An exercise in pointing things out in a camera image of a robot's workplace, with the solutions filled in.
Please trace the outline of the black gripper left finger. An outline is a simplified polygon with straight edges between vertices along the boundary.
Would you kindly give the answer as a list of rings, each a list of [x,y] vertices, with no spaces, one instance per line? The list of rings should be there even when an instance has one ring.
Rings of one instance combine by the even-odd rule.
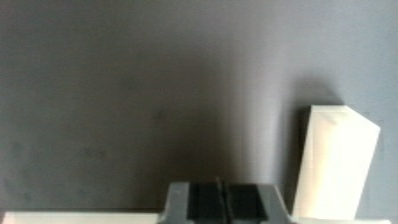
[[[224,208],[215,183],[174,182],[158,224],[222,224]]]

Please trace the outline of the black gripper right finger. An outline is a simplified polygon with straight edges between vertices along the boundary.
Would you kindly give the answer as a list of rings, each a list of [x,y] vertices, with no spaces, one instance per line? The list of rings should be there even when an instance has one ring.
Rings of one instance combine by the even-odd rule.
[[[230,224],[290,224],[279,189],[269,184],[230,184],[226,187]]]

